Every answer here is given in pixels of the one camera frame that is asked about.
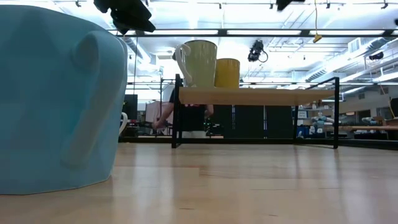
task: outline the cable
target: cable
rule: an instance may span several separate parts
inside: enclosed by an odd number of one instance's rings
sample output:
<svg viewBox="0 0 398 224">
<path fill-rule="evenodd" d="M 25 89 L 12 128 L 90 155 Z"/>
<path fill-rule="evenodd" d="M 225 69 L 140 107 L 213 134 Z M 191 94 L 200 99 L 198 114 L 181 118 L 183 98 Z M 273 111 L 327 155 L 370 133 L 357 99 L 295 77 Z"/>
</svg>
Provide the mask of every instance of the cable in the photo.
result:
<svg viewBox="0 0 398 224">
<path fill-rule="evenodd" d="M 317 0 L 315 1 L 315 33 L 318 35 L 318 7 L 317 7 Z"/>
<path fill-rule="evenodd" d="M 315 2 L 315 38 L 313 39 L 312 42 L 315 44 L 320 39 L 322 39 L 322 36 L 318 34 L 318 6 L 317 6 L 317 0 L 314 0 L 314 2 Z"/>
<path fill-rule="evenodd" d="M 267 61 L 268 61 L 268 54 L 267 54 L 267 52 L 265 52 L 264 50 L 262 50 L 263 52 L 264 52 L 264 54 L 267 56 L 267 59 L 265 60 L 265 61 L 262 61 L 262 60 L 260 60 L 260 58 L 259 58 L 259 62 L 261 62 L 261 63 L 266 63 Z"/>
</svg>

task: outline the yellow cable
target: yellow cable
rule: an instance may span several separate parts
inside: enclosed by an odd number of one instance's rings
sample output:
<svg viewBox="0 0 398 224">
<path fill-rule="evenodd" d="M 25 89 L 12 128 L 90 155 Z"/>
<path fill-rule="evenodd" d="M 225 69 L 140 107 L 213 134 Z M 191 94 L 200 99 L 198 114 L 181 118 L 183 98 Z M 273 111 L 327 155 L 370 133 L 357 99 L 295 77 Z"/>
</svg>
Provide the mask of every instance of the yellow cable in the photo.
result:
<svg viewBox="0 0 398 224">
<path fill-rule="evenodd" d="M 315 1 L 315 33 L 318 35 L 318 7 L 317 7 L 317 0 Z"/>
</svg>

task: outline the ceiling light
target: ceiling light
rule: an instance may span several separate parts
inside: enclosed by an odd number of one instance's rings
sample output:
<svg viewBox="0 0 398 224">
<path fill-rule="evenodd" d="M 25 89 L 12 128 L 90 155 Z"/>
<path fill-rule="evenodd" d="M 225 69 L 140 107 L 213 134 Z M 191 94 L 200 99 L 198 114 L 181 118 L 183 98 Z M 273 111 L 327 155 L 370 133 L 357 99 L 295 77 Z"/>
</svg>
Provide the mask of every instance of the ceiling light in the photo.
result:
<svg viewBox="0 0 398 224">
<path fill-rule="evenodd" d="M 117 31 L 117 30 L 108 30 L 108 32 L 110 32 L 113 35 L 121 35 L 121 33 L 119 31 Z M 136 31 L 129 30 L 129 31 L 126 32 L 125 35 L 135 35 L 135 34 L 136 34 Z"/>
<path fill-rule="evenodd" d="M 398 85 L 398 83 L 378 83 L 378 85 Z"/>
<path fill-rule="evenodd" d="M 334 102 L 335 100 L 322 100 L 322 102 Z"/>
<path fill-rule="evenodd" d="M 310 31 L 310 35 L 315 35 L 315 30 Z M 319 35 L 381 35 L 384 30 L 318 30 Z"/>
<path fill-rule="evenodd" d="M 398 72 L 385 74 L 385 75 L 382 75 L 382 76 L 380 76 L 378 78 L 373 78 L 372 81 L 373 82 L 383 82 L 383 81 L 391 80 L 393 78 L 398 78 Z"/>
<path fill-rule="evenodd" d="M 347 76 L 347 77 L 342 78 L 342 79 L 340 80 L 340 82 L 347 82 L 347 81 L 353 80 L 354 78 L 358 78 L 358 77 L 360 77 L 361 75 L 362 75 L 362 74 L 360 74 L 360 73 L 355 73 L 354 75 L 349 75 L 349 76 Z"/>
<path fill-rule="evenodd" d="M 317 85 L 318 83 L 297 83 L 298 85 Z"/>
<path fill-rule="evenodd" d="M 300 35 L 301 30 L 228 30 L 228 35 Z"/>
<path fill-rule="evenodd" d="M 155 30 L 145 35 L 216 35 L 218 30 Z"/>
<path fill-rule="evenodd" d="M 362 87 L 359 87 L 359 88 L 353 88 L 352 90 L 345 91 L 344 94 L 354 93 L 356 91 L 362 90 L 363 88 L 365 88 L 365 87 L 362 86 Z"/>
<path fill-rule="evenodd" d="M 248 83 L 249 85 L 290 85 L 291 82 L 257 82 L 257 83 Z"/>
<path fill-rule="evenodd" d="M 173 53 L 172 52 L 156 52 L 154 55 L 156 56 L 171 56 Z"/>
<path fill-rule="evenodd" d="M 373 85 L 373 83 L 340 83 L 340 85 Z"/>
</svg>

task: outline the shelf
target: shelf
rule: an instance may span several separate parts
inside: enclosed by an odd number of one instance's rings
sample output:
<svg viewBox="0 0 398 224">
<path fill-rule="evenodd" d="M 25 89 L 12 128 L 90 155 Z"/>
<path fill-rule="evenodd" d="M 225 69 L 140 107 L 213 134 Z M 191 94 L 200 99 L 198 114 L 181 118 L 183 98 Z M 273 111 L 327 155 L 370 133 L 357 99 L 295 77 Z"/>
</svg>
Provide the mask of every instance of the shelf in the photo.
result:
<svg viewBox="0 0 398 224">
<path fill-rule="evenodd" d="M 334 90 L 277 90 L 277 89 L 228 89 L 228 88 L 180 88 L 182 104 L 201 105 L 304 105 L 328 98 Z"/>
</svg>

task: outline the small table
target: small table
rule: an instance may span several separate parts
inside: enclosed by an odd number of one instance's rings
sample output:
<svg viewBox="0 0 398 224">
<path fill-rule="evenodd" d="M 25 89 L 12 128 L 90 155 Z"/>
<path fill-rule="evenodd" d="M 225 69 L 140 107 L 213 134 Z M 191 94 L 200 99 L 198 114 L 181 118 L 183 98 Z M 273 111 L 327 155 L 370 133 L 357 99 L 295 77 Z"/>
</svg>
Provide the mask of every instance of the small table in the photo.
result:
<svg viewBox="0 0 398 224">
<path fill-rule="evenodd" d="M 312 88 L 322 85 L 324 83 L 335 81 L 334 90 L 311 90 Z M 175 149 L 182 143 L 182 113 L 180 111 L 180 104 L 200 104 L 200 105 L 267 105 L 267 106 L 295 106 L 294 118 L 294 133 L 293 143 L 297 141 L 297 116 L 299 112 L 299 105 L 312 103 L 320 99 L 335 96 L 335 113 L 334 119 L 338 121 L 339 117 L 339 89 L 340 79 L 333 77 L 324 82 L 307 88 L 306 90 L 278 90 L 278 89 L 249 89 L 249 88 L 200 88 L 200 87 L 180 87 L 182 79 L 179 74 L 175 76 L 175 90 L 174 90 L 174 115 L 173 115 L 173 133 L 172 133 L 172 148 Z M 334 131 L 338 133 L 338 122 L 334 123 Z M 214 144 L 219 143 L 213 141 L 214 139 L 206 139 L 203 141 L 195 141 L 194 139 L 184 139 L 185 143 L 203 143 Z M 238 139 L 229 141 L 230 139 L 223 139 L 223 143 L 237 143 Z M 335 134 L 333 138 L 333 148 L 338 147 L 338 135 Z"/>
</svg>

